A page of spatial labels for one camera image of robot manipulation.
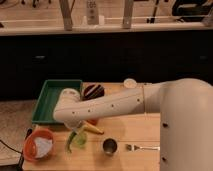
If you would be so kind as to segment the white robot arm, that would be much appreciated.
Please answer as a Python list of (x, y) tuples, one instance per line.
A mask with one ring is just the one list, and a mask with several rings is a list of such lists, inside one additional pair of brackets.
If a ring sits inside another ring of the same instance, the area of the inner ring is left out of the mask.
[(160, 171), (213, 171), (213, 85), (184, 78), (82, 101), (70, 89), (60, 94), (53, 118), (73, 129), (82, 121), (159, 113)]

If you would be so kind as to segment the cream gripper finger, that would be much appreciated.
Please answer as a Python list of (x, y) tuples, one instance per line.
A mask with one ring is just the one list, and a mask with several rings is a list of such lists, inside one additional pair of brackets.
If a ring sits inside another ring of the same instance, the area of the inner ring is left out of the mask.
[(80, 134), (83, 131), (84, 131), (84, 126), (80, 126), (80, 127), (76, 128), (75, 132), (76, 132), (76, 134)]

